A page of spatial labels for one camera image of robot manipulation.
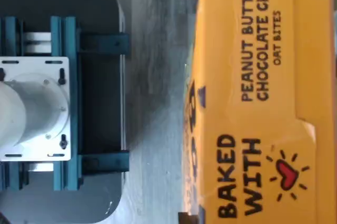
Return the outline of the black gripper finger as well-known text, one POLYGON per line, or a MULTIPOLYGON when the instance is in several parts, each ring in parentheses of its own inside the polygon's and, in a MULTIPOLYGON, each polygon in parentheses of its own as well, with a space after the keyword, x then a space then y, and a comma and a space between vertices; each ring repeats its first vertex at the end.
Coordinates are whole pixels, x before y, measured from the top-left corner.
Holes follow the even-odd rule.
POLYGON ((187 212, 178 213, 179 224, 199 224, 198 215, 189 215, 187 212))

